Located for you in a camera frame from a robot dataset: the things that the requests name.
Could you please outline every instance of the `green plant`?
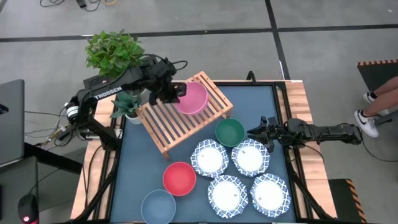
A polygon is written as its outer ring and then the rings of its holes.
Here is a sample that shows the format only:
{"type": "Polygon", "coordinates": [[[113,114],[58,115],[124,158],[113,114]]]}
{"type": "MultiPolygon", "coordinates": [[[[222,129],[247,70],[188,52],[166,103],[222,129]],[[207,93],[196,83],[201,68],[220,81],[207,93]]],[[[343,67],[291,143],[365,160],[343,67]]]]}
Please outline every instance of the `green plant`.
{"type": "Polygon", "coordinates": [[[88,40],[90,44],[85,48],[87,52],[86,66],[99,68],[99,75],[116,78],[122,74],[129,65],[136,67],[142,64],[141,57],[144,54],[138,43],[137,37],[131,38],[119,33],[95,34],[93,39],[88,40]]]}
{"type": "Polygon", "coordinates": [[[134,117],[136,109],[138,109],[139,103],[141,102],[140,95],[132,96],[127,94],[125,91],[121,91],[117,96],[118,100],[113,100],[112,103],[118,108],[118,110],[111,115],[111,118],[117,118],[123,115],[133,115],[134,117]]]}

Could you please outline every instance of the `blue bowl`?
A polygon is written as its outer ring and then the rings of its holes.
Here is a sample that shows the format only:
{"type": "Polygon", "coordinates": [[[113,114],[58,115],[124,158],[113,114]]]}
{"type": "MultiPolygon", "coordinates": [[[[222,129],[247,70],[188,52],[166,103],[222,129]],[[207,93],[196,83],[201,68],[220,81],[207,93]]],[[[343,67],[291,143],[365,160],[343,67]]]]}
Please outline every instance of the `blue bowl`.
{"type": "Polygon", "coordinates": [[[175,200],[165,190],[154,190],[142,201],[141,215],[148,224],[168,224],[175,215],[175,200]]]}

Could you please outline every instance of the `blue table surface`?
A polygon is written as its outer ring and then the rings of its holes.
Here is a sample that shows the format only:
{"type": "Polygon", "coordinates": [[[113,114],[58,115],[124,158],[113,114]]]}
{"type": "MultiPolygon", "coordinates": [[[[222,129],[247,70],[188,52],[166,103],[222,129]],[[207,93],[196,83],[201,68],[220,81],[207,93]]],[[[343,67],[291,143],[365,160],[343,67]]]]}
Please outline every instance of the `blue table surface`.
{"type": "MultiPolygon", "coordinates": [[[[220,86],[220,90],[234,105],[232,118],[239,120],[245,130],[257,127],[261,116],[276,117],[275,99],[270,86],[220,86]]],[[[215,128],[220,121],[221,118],[171,149],[170,161],[165,160],[143,125],[126,121],[111,222],[143,222],[142,200],[149,192],[164,189],[162,178],[167,166],[177,161],[190,164],[190,156],[200,141],[216,140],[215,128]]],[[[294,222],[293,203],[286,213],[277,218],[268,218],[254,209],[249,193],[254,177],[241,175],[231,160],[231,148],[226,149],[229,166],[224,174],[238,177],[248,189],[249,204],[243,213],[228,220],[219,217],[207,198],[207,188],[212,179],[197,175],[195,188],[186,196],[175,197],[177,211],[172,222],[294,222]]],[[[266,172],[284,179],[290,191],[282,146],[277,142],[266,172]]]]}

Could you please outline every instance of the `computer mouse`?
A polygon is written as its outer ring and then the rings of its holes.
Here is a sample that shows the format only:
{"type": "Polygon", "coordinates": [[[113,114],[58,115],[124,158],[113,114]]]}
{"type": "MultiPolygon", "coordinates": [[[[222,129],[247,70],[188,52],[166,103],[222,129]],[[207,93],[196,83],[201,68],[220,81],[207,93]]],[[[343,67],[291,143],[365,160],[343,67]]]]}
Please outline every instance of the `computer mouse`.
{"type": "Polygon", "coordinates": [[[39,217],[39,205],[35,195],[27,194],[18,202],[18,215],[25,224],[31,224],[39,217]]]}

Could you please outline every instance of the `bowl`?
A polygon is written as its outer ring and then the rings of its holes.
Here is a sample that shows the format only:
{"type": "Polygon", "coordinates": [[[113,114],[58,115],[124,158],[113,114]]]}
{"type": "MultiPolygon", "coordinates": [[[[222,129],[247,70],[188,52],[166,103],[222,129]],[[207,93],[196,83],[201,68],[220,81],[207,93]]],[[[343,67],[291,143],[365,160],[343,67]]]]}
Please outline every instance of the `bowl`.
{"type": "Polygon", "coordinates": [[[217,124],[216,137],[224,146],[235,147],[243,141],[244,136],[242,124],[235,119],[224,119],[217,124]]]}
{"type": "Polygon", "coordinates": [[[175,215],[175,200],[165,190],[154,190],[142,201],[141,215],[148,224],[168,224],[175,215]]]}
{"type": "Polygon", "coordinates": [[[183,114],[195,115],[201,113],[207,106],[208,92],[206,87],[198,82],[187,83],[187,94],[179,97],[175,103],[176,109],[183,114]]]}
{"type": "Polygon", "coordinates": [[[184,196],[192,191],[197,182],[193,167],[186,162],[174,162],[163,174],[166,191],[174,196],[184,196]]]}

